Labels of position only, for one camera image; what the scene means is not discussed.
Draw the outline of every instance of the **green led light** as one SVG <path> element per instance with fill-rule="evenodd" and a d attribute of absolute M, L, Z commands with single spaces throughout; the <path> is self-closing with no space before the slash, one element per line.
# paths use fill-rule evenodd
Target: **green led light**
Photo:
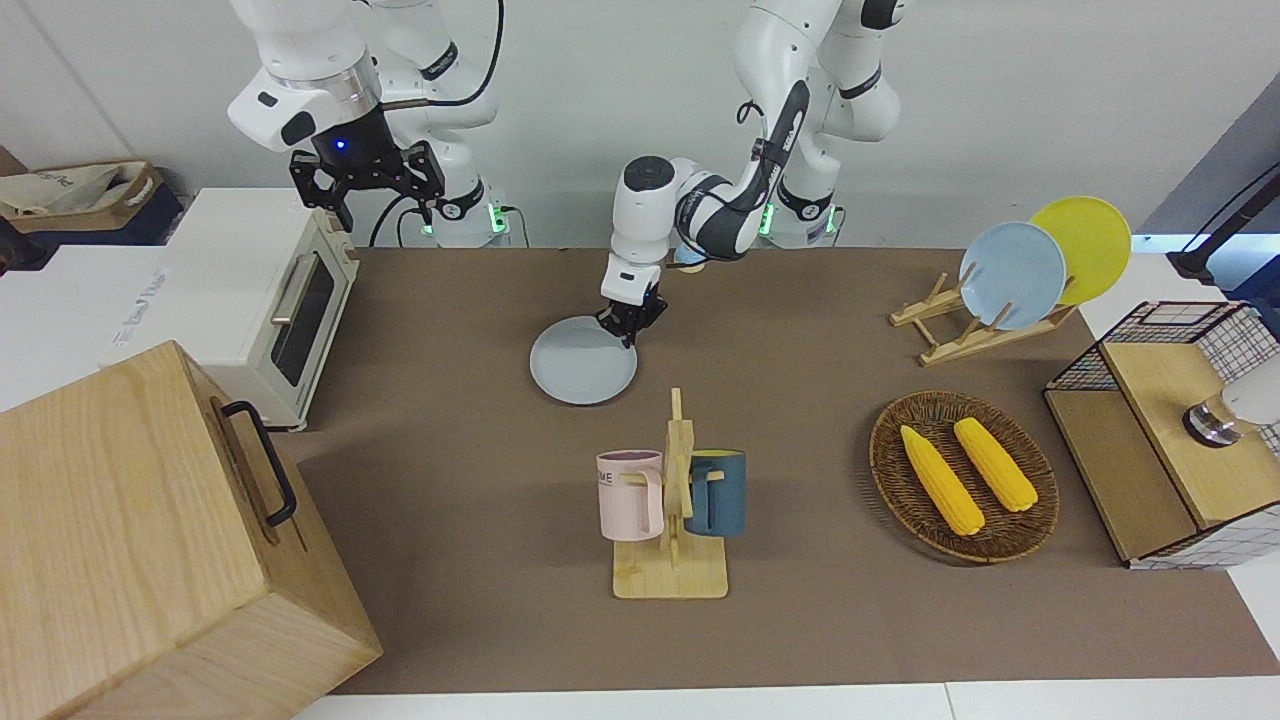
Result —
<path fill-rule="evenodd" d="M 489 204 L 489 222 L 494 234 L 507 232 L 507 217 L 493 202 Z"/>
<path fill-rule="evenodd" d="M 760 234 L 769 234 L 769 229 L 773 228 L 773 204 L 769 202 L 764 206 L 764 214 L 760 215 Z"/>

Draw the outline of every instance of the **plate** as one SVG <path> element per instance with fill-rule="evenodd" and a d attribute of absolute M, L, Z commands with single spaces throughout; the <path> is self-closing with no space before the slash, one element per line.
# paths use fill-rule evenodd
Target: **plate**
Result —
<path fill-rule="evenodd" d="M 977 418 L 1009 451 L 1036 487 L 1039 496 L 1036 505 L 1023 512 L 1010 512 L 1000 505 L 951 429 L 964 418 Z M 901 425 L 915 428 L 938 448 L 987 518 L 983 529 L 969 537 L 951 532 L 906 457 Z M 1057 483 L 1044 454 L 1018 423 L 977 397 L 928 391 L 895 400 L 872 429 L 870 460 L 876 487 L 893 518 L 913 536 L 946 555 L 979 564 L 1024 557 L 1039 550 L 1057 527 Z"/>
<path fill-rule="evenodd" d="M 616 397 L 636 374 L 636 348 L 591 315 L 567 318 L 543 331 L 529 352 L 529 372 L 543 392 L 570 405 Z"/>
<path fill-rule="evenodd" d="M 1071 284 L 1062 291 L 1062 305 L 1079 305 L 1111 290 L 1129 266 L 1133 232 L 1124 214 L 1106 200 L 1055 200 L 1032 217 L 1032 224 L 1051 234 L 1066 259 Z"/>
<path fill-rule="evenodd" d="M 1014 307 L 996 329 L 1028 328 L 1053 311 L 1062 284 L 1066 260 L 1053 237 L 1030 223 L 1002 223 L 978 236 L 960 261 L 960 296 L 965 307 L 983 324 L 993 323 L 1006 304 Z"/>

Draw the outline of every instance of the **wooden cabinet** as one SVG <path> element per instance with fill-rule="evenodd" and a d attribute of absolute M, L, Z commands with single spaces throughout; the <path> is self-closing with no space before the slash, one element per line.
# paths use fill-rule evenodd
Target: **wooden cabinet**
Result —
<path fill-rule="evenodd" d="M 287 719 L 381 653 L 229 402 L 168 343 L 0 415 L 0 717 Z"/>

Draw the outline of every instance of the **blue mug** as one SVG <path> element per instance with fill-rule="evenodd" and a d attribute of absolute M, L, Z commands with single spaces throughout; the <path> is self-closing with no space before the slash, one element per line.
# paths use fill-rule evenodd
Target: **blue mug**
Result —
<path fill-rule="evenodd" d="M 741 534 L 746 529 L 746 454 L 695 450 L 689 474 L 694 516 L 685 519 L 685 529 L 719 538 Z"/>

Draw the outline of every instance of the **tabletop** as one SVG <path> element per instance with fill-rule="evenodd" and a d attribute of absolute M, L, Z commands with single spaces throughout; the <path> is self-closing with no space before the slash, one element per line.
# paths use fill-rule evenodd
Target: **tabletop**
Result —
<path fill-rule="evenodd" d="M 338 692 L 1280 671 L 1225 573 L 1119 564 L 1039 395 L 1092 342 L 1083 322 L 915 364 L 919 336 L 886 315 L 959 260 L 836 249 L 668 273 L 632 386 L 570 407 L 529 347 L 603 306 L 604 251 L 365 252 L 310 429 L 279 438 L 387 651 Z M 593 457 L 660 448 L 671 387 L 699 446 L 746 451 L 748 530 L 726 543 L 727 598 L 614 600 Z M 922 389 L 982 397 L 1039 443 L 1062 509 L 1038 553 L 952 566 L 883 511 L 870 428 Z"/>

